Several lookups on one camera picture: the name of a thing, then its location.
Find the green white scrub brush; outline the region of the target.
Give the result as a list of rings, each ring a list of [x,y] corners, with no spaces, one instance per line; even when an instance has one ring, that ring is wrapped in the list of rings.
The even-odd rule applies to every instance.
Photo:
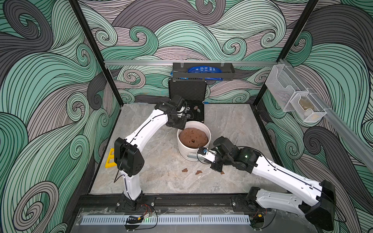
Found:
[[[211,164],[216,160],[217,152],[209,150],[208,148],[199,148],[195,153],[189,153],[187,158],[197,159],[197,161],[203,164]]]

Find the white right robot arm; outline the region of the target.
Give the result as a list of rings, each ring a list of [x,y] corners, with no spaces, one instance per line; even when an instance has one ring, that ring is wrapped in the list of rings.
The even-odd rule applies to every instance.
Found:
[[[276,209],[303,216],[314,226],[334,230],[336,194],[335,186],[327,181],[314,181],[298,175],[265,157],[252,147],[236,146],[228,138],[220,137],[212,149],[200,148],[199,159],[210,162],[212,170],[222,172],[224,166],[232,166],[265,178],[286,190],[272,192],[252,187],[246,196],[249,206],[260,209]]]

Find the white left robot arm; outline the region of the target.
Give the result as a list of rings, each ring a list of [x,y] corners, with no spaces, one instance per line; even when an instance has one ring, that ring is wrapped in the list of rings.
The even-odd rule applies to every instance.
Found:
[[[114,143],[114,162],[117,164],[117,176],[124,181],[124,195],[129,202],[136,202],[141,194],[139,173],[145,160],[142,151],[153,135],[164,125],[183,130],[187,118],[183,115],[186,101],[175,95],[168,102],[159,102],[150,116],[126,138],[117,138]]]

